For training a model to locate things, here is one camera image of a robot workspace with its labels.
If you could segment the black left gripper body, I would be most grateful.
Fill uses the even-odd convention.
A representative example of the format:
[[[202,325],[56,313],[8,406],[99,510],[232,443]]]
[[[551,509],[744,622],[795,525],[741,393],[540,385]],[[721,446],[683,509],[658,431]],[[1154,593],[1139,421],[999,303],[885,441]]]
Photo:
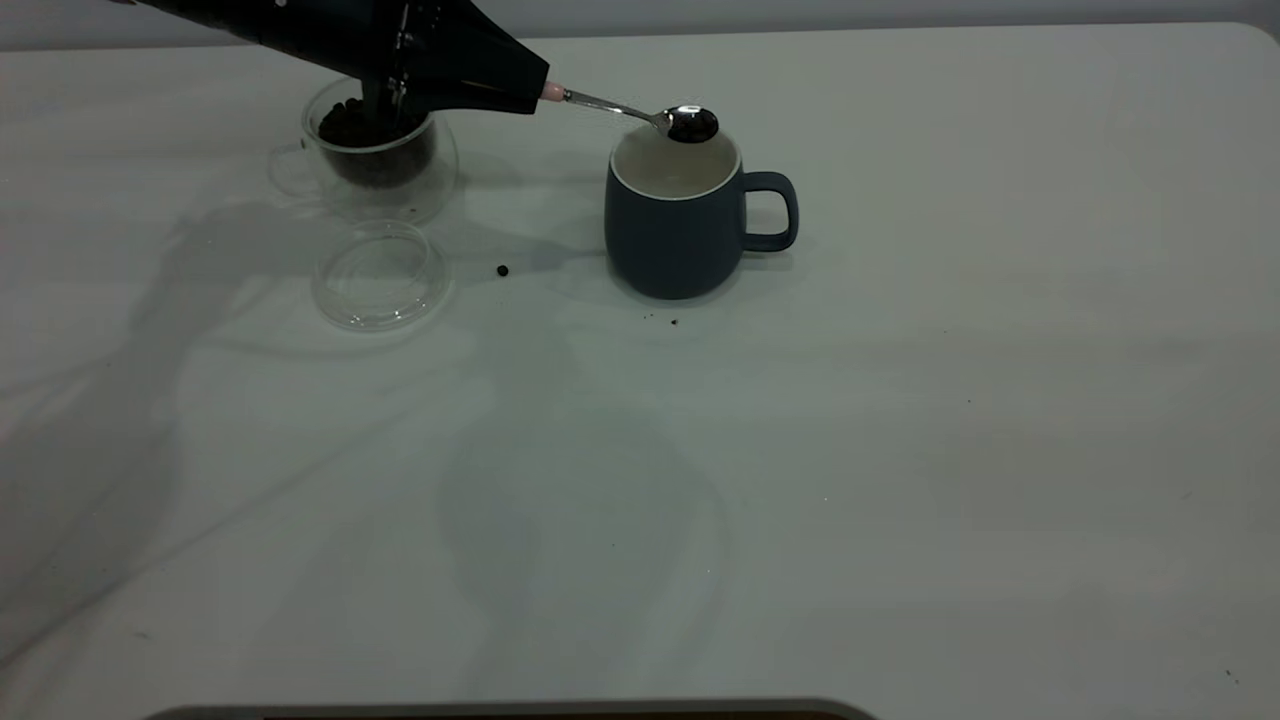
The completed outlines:
[[[401,58],[411,1],[143,1],[168,15],[334,70],[361,83],[364,114],[404,115]]]

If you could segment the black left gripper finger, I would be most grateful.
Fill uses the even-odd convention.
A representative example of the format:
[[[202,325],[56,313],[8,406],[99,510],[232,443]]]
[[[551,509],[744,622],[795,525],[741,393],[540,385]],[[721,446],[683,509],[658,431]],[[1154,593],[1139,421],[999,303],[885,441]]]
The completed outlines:
[[[471,1],[412,3],[412,81],[540,94],[549,65]]]
[[[545,87],[544,79],[509,88],[460,79],[419,79],[407,85],[399,108],[415,115],[447,110],[531,115],[536,111]]]

